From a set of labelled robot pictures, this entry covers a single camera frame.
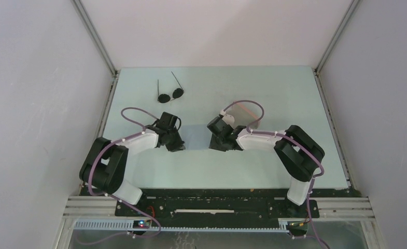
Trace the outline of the pink glasses case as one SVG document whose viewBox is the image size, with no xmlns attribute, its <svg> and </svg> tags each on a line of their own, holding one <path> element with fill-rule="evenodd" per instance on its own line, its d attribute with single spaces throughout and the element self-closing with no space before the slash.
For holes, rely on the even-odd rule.
<svg viewBox="0 0 407 249">
<path fill-rule="evenodd" d="M 261 109 L 253 103 L 242 102 L 232 105 L 226 114 L 233 116 L 233 127 L 247 126 L 261 116 Z"/>
</svg>

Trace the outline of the light blue cleaning cloth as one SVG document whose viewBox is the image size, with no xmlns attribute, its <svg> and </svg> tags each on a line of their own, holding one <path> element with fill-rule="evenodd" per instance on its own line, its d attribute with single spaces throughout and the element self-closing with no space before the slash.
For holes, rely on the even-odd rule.
<svg viewBox="0 0 407 249">
<path fill-rule="evenodd" d="M 179 134 L 185 142 L 185 150 L 209 149 L 212 133 L 205 124 L 184 125 Z"/>
</svg>

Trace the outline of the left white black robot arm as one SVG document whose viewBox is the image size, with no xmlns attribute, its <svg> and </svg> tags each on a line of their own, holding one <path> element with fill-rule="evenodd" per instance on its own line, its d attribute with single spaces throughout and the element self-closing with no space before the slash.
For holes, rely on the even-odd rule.
<svg viewBox="0 0 407 249">
<path fill-rule="evenodd" d="M 162 146 L 169 152 L 185 150 L 185 142 L 179 134 L 181 125 L 179 117 L 163 112 L 139 133 L 115 141 L 96 138 L 79 172 L 89 194 L 111 196 L 128 203 L 127 209 L 133 215 L 145 214 L 147 201 L 141 198 L 143 191 L 124 178 L 127 159 Z"/>
</svg>

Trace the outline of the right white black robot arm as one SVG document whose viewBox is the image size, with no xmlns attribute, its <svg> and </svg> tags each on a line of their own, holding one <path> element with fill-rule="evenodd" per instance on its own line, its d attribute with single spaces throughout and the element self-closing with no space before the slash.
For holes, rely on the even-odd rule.
<svg viewBox="0 0 407 249">
<path fill-rule="evenodd" d="M 312 192 L 315 179 L 325 173 L 321 164 L 325 151 L 302 128 L 296 125 L 284 131 L 260 131 L 247 126 L 233 128 L 221 115 L 207 128 L 212 133 L 210 149 L 276 153 L 291 177 L 285 210 L 292 217 L 305 211 L 305 201 Z"/>
</svg>

